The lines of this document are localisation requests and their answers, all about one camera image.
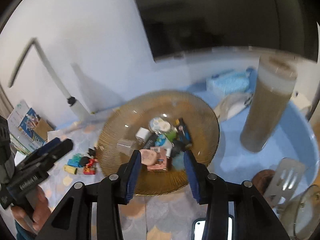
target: phone screen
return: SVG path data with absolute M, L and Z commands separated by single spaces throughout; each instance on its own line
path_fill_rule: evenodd
M 204 230 L 205 219 L 196 220 L 193 226 L 192 239 L 193 240 L 202 240 L 202 234 Z M 233 230 L 233 218 L 232 216 L 228 217 L 228 240 L 232 240 L 232 230 Z

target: smartphone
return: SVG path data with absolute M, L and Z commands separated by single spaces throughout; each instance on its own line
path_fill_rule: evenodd
M 228 240 L 234 240 L 235 232 L 234 232 L 234 217 L 229 215 L 228 217 Z M 205 218 L 196 219 L 192 224 L 192 240 L 202 240 L 202 235 L 204 231 Z

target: curtain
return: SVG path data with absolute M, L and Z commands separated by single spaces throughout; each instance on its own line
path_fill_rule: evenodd
M 13 107 L 0 84 L 0 115 L 7 119 L 12 110 Z

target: green object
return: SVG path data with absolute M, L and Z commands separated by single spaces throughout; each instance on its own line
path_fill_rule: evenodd
M 170 142 L 172 142 L 177 137 L 177 132 L 176 130 L 171 130 L 170 132 L 165 133 L 165 136 Z
M 80 160 L 81 160 L 81 158 L 82 158 L 82 154 L 81 154 L 81 153 L 77 153 L 77 154 L 73 155 L 72 160 L 73 160 L 74 162 L 79 163 Z

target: patterned tablecloth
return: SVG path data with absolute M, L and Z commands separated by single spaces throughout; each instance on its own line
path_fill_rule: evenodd
M 63 170 L 63 165 L 74 154 L 85 153 L 89 147 L 93 148 L 107 116 L 108 113 L 104 113 L 103 118 L 100 115 L 100 122 L 73 124 L 68 129 L 48 133 L 49 140 L 55 137 L 61 140 L 70 138 L 74 143 L 74 149 L 56 162 L 49 172 L 49 179 L 40 185 L 49 200 L 51 210 L 75 182 L 82 181 L 87 185 L 104 178 L 99 167 L 96 175 L 72 175 Z M 154 197 L 134 196 L 127 206 L 119 205 L 124 239 L 191 239 L 192 222 L 205 217 L 206 209 L 206 205 L 200 206 L 193 199 L 189 185 L 170 194 Z M 93 206 L 92 212 L 92 239 L 96 239 L 96 205 Z

